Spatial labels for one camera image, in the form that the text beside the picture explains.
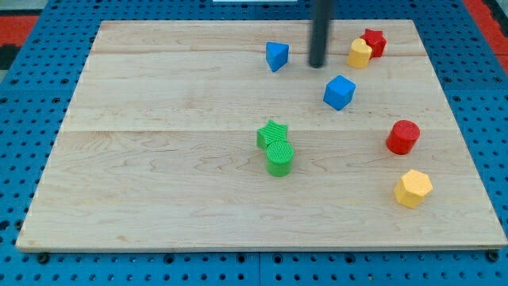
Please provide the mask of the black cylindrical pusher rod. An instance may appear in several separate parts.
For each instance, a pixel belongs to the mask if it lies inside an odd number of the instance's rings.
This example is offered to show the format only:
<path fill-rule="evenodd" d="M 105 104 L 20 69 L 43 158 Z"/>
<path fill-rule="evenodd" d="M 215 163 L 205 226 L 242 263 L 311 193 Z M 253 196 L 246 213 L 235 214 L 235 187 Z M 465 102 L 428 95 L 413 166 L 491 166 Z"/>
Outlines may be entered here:
<path fill-rule="evenodd" d="M 320 68 L 325 63 L 333 0 L 315 0 L 312 4 L 309 65 Z"/>

